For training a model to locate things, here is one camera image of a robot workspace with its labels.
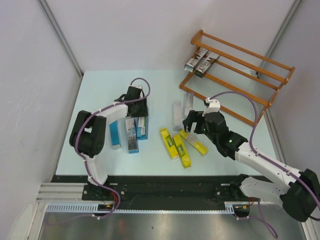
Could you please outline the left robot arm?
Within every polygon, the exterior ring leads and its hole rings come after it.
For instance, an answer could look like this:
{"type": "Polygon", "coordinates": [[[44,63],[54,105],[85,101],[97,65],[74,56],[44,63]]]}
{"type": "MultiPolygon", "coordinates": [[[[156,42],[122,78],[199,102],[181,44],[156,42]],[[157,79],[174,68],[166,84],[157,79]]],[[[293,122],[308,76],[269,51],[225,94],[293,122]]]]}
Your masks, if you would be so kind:
{"type": "Polygon", "coordinates": [[[93,194],[98,199],[105,200],[111,193],[111,188],[105,184],[108,172],[96,158],[103,150],[107,125],[126,117],[139,118],[147,115],[147,96],[141,85],[130,85],[125,94],[103,109],[78,112],[69,137],[69,145],[84,161],[88,181],[95,185],[93,194]]]}

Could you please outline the blue toothpaste box with barcode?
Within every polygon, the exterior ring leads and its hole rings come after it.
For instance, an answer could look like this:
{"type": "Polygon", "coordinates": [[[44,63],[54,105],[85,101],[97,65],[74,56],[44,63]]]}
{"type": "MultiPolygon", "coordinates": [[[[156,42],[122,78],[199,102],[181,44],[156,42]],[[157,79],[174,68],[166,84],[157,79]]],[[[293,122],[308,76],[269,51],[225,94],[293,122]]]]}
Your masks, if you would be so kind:
{"type": "Polygon", "coordinates": [[[142,102],[142,109],[135,118],[136,136],[138,140],[147,140],[149,134],[149,109],[147,99],[142,102]]]}

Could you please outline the silver black R&O charcoal box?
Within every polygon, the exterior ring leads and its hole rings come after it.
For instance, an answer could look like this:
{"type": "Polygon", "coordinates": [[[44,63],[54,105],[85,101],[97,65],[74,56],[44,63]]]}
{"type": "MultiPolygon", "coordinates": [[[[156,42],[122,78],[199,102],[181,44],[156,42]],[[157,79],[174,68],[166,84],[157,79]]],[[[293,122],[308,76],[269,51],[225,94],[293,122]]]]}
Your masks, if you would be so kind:
{"type": "Polygon", "coordinates": [[[192,73],[208,51],[208,49],[200,47],[184,65],[184,69],[192,73]]]}

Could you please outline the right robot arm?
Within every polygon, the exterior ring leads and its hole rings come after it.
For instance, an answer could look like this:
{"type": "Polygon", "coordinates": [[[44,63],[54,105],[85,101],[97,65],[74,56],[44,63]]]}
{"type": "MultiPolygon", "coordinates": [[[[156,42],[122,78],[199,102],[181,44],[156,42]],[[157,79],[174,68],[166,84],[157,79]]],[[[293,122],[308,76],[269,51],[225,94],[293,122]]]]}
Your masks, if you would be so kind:
{"type": "Polygon", "coordinates": [[[182,123],[186,131],[196,124],[194,133],[204,134],[223,157],[245,164],[268,179],[239,175],[230,188],[235,200],[253,197],[272,202],[299,222],[313,217],[312,213],[320,206],[320,182],[311,169],[301,171],[258,152],[245,137],[229,130],[219,111],[191,110],[182,123]]]}

